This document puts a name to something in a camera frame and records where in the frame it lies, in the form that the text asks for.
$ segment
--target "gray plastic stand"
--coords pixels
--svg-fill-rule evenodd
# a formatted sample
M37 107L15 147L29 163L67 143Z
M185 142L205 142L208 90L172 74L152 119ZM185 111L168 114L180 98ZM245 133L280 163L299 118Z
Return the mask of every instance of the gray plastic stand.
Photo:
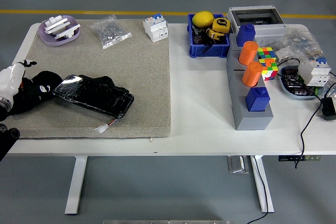
M227 54L227 79L232 101L232 112L238 131L264 130L273 118L273 113L268 104L264 111L248 111L245 97L250 90L243 84L243 78L246 66L239 61L239 55L242 47L237 46L237 35L230 34L230 49ZM262 76L259 77L255 87L265 87Z

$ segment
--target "robotic arm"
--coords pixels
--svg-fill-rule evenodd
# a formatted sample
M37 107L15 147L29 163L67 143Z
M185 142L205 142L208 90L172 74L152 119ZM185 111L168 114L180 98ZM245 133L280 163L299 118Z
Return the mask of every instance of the robotic arm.
M0 124L0 161L7 152L9 152L19 137L20 131L18 129L8 129L5 124Z
M7 118L12 109L13 96L18 93L25 68L36 65L35 61L23 60L0 72L0 121Z

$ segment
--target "gray felt mat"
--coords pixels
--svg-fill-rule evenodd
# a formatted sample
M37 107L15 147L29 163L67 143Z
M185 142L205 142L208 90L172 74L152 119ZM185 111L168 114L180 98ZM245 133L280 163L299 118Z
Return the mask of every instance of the gray felt mat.
M170 133L169 43L153 43L142 20L121 19L118 23L131 38L107 49L87 27L95 20L78 20L79 37L59 47L46 45L36 34L27 59L38 62L26 69L31 79L48 70L63 79L69 74L92 78L109 76L118 87L134 95L134 103L124 118L99 134L95 128L111 117L92 112L60 98L39 104L31 111L10 116L4 123L20 130L21 138L63 137L166 137Z

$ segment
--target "white table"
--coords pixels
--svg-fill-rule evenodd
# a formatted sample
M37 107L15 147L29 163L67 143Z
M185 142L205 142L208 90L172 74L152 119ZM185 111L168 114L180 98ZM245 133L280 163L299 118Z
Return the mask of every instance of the white table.
M25 59L39 24L31 26L14 59ZM284 94L279 80L266 81L274 118L264 131L236 131L226 74L226 59L190 58L186 24L169 24L171 77L171 134L167 138L135 139L19 139L9 154L15 156L75 156L76 164L66 214L76 214L87 156L299 155L300 132L319 105ZM335 155L335 122L315 116L303 137L305 154ZM261 208L265 194L255 173ZM269 211L272 204L269 197Z

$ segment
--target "blue plastic bin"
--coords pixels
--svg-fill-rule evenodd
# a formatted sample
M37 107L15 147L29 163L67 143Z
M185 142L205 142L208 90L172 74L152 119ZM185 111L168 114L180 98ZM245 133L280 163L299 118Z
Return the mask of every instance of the blue plastic bin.
M189 13L188 14L188 27L187 30L189 32L189 40L190 40L190 50L189 50L189 56L191 58L196 57L220 57L225 58L227 55L227 52L230 47L230 41L228 34L225 35L225 41L223 44L215 44L212 45L212 47L205 53L202 53L202 51L206 48L204 45L196 45L193 42L193 33L191 29L192 25L192 19L194 17L195 13ZM224 15L221 13L213 13L215 18L224 18Z

